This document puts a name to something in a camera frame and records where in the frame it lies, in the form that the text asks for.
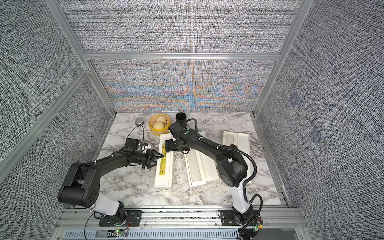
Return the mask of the white wrap dispenser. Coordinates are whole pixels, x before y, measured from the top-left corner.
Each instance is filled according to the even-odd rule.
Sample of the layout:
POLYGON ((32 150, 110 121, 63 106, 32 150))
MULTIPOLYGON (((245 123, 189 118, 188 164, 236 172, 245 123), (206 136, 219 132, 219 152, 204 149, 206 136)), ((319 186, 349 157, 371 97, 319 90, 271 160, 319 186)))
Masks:
POLYGON ((165 141, 172 140, 172 134, 161 134, 158 152, 163 155, 158 159, 155 175, 155 188, 166 189, 172 186, 174 153, 166 152, 165 141))
POLYGON ((216 162, 207 155, 191 149, 185 155, 185 162, 190 188, 220 180, 216 162))
POLYGON ((223 144, 225 145, 225 137, 227 134, 237 134, 237 144, 238 149, 248 155, 250 155, 250 135, 244 133, 233 133, 233 132, 224 132, 223 144))

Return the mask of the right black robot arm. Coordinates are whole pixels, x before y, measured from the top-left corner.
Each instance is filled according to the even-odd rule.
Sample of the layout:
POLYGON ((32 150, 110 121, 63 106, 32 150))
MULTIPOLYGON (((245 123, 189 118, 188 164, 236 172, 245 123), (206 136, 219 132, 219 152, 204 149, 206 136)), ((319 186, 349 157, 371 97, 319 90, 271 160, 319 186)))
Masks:
POLYGON ((175 122, 169 131, 173 139, 165 141, 166 152, 187 154, 189 150, 196 150, 214 160, 220 179, 230 187, 234 218, 242 226, 252 223, 263 207, 261 195, 255 194, 249 199, 246 189, 247 183, 257 175, 255 160, 236 145, 220 145, 201 135, 196 119, 175 122))

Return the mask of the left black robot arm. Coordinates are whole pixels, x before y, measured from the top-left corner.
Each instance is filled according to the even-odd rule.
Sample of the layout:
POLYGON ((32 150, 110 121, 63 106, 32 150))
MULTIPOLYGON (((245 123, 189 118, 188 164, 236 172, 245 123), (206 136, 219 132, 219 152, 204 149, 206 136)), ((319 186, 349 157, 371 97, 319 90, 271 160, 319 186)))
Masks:
POLYGON ((67 205, 81 206, 123 222, 127 218, 124 204, 100 193, 101 178, 116 169, 130 165, 141 165, 144 169, 150 169, 163 157, 164 155, 156 150, 141 152, 122 148, 108 157, 93 162, 74 163, 64 178, 58 193, 58 201, 67 205))

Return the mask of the black cup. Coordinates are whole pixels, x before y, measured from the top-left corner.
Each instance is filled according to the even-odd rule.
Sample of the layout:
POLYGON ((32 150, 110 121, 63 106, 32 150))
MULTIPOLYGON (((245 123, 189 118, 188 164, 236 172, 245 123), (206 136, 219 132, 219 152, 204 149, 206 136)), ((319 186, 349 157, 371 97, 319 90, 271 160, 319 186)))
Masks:
POLYGON ((176 122, 179 123, 183 128, 187 125, 187 115, 185 113, 179 112, 176 114, 176 122))

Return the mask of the yellow bowl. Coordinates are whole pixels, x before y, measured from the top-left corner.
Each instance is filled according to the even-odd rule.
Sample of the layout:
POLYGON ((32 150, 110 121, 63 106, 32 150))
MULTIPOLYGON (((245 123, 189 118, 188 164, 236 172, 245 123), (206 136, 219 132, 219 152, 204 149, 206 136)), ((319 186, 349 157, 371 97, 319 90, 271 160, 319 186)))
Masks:
POLYGON ((156 114, 149 119, 149 128, 155 136, 169 133, 170 125, 171 119, 166 114, 156 114))

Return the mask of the small silver lidded jar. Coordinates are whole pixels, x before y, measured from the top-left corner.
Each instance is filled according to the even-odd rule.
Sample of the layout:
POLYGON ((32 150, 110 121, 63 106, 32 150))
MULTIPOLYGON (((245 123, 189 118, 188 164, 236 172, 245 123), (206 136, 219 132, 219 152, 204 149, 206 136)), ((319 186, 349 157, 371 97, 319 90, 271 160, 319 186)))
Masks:
POLYGON ((144 118, 142 118, 142 117, 136 118, 135 119, 135 125, 138 128, 142 128, 143 129, 145 127, 145 120, 144 120, 144 118))

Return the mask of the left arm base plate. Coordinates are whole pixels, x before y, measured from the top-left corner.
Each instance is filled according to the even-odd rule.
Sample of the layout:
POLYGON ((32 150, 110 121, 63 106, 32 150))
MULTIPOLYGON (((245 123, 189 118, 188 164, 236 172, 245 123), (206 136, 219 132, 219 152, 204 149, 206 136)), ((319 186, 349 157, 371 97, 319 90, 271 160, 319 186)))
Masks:
POLYGON ((140 210, 128 210, 122 216, 119 213, 114 216, 104 215, 100 217, 99 227, 138 227, 142 213, 140 210))

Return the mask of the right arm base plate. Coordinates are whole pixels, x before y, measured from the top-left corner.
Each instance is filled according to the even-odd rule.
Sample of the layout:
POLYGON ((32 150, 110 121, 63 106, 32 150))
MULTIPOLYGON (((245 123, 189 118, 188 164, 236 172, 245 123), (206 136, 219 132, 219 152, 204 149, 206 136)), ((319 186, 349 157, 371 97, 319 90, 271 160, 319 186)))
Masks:
POLYGON ((250 216, 245 220, 239 214, 236 214, 233 209, 220 210, 218 216, 221 218, 222 226, 245 226, 251 220, 250 226, 262 225, 263 220, 260 214, 254 219, 257 212, 258 210, 252 210, 250 216))

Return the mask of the aluminium front rail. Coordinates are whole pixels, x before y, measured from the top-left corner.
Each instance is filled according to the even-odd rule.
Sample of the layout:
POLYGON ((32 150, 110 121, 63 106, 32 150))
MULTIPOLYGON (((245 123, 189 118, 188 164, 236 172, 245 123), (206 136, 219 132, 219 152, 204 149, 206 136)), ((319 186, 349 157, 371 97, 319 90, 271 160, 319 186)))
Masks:
POLYGON ((100 217, 87 209, 63 210, 52 240, 309 240, 300 210, 266 206, 263 224, 222 226, 218 216, 228 206, 150 206, 128 210, 142 211, 138 227, 99 227, 100 217))

